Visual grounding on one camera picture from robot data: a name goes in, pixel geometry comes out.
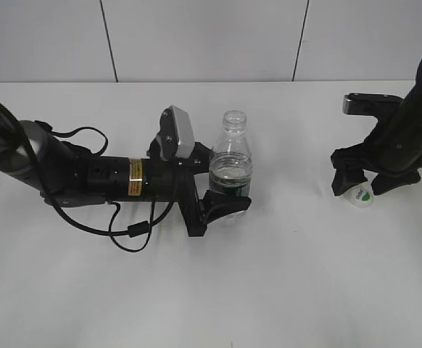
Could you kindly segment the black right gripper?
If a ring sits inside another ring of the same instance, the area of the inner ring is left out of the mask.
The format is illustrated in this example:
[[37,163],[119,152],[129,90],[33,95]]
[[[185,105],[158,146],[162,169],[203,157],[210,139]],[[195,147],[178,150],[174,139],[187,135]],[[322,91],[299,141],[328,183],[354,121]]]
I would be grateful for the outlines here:
[[376,196],[421,180],[422,144],[387,144],[373,146],[367,141],[334,150],[331,164],[335,169],[331,184],[334,196],[367,181],[364,172],[376,174],[372,181]]

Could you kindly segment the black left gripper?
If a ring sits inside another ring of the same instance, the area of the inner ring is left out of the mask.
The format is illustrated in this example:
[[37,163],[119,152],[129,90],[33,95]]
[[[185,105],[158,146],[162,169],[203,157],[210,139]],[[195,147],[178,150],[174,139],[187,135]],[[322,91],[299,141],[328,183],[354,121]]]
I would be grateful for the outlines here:
[[187,159],[175,158],[169,161],[160,157],[160,145],[157,140],[150,143],[147,155],[147,196],[158,202],[167,202],[163,213],[153,219],[157,225],[178,204],[187,233],[190,237],[201,237],[207,225],[224,218],[248,210],[252,200],[247,196],[229,196],[207,190],[202,205],[196,189],[194,176],[207,173],[210,166],[211,149],[200,142],[195,142],[194,150]]

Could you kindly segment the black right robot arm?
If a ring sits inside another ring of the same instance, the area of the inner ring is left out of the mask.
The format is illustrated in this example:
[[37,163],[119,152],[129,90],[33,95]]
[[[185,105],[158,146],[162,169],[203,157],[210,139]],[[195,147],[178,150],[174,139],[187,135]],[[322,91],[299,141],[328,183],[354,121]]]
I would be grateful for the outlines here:
[[344,96],[346,115],[371,116],[377,123],[359,144],[334,150],[331,184],[335,196],[365,183],[364,172],[376,174],[371,182],[382,195],[420,181],[422,170],[422,59],[415,83],[406,97],[390,94],[350,93]]

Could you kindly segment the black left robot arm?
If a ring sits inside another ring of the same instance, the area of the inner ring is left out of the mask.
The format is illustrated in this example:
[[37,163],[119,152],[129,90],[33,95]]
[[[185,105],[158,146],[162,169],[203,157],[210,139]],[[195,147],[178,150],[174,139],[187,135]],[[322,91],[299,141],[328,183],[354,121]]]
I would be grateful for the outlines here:
[[247,210],[251,199],[207,191],[195,177],[210,169],[210,150],[194,138],[189,115],[176,106],[144,158],[110,157],[72,144],[45,122],[17,120],[0,103],[0,172],[37,190],[64,217],[66,209],[106,203],[164,202],[180,208],[188,235],[203,236],[220,218]]

